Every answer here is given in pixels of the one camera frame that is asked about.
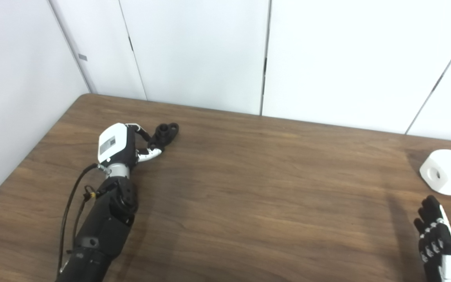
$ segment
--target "silver cylindrical joint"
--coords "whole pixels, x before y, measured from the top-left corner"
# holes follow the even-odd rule
[[[111,170],[111,173],[109,173],[107,177],[120,176],[127,177],[128,179],[130,179],[130,168],[126,164],[121,163],[111,164],[107,168]]]

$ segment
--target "cable connector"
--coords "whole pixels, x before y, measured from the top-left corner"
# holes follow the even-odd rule
[[[97,168],[99,171],[102,171],[103,173],[105,173],[105,175],[110,175],[112,172],[109,168],[106,168],[105,166],[102,166],[101,164],[98,164]]]

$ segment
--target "robotic arm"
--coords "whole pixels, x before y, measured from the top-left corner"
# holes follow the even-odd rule
[[[100,134],[100,164],[91,168],[104,171],[107,178],[97,191],[86,194],[96,199],[95,204],[77,235],[74,234],[69,260],[59,271],[56,282],[101,282],[104,279],[111,262],[123,250],[138,209],[137,189],[130,181],[130,171],[136,164],[160,155],[178,132],[176,123],[161,124],[151,137],[140,125],[116,123]],[[136,148],[135,134],[147,141],[147,148]]]

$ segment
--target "white robotic hand casing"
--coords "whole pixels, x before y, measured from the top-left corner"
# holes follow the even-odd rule
[[[126,147],[128,128],[123,123],[116,123],[104,130],[99,136],[99,163],[104,162]]]

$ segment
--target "black plastic object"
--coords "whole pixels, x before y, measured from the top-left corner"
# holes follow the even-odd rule
[[[100,282],[120,255],[138,208],[136,186],[125,177],[109,177],[74,238],[74,247],[56,282]]]
[[[175,139],[177,133],[179,133],[179,125],[177,123],[170,123],[168,125],[161,123],[156,127],[154,135],[147,143],[147,148],[158,148],[163,151]]]

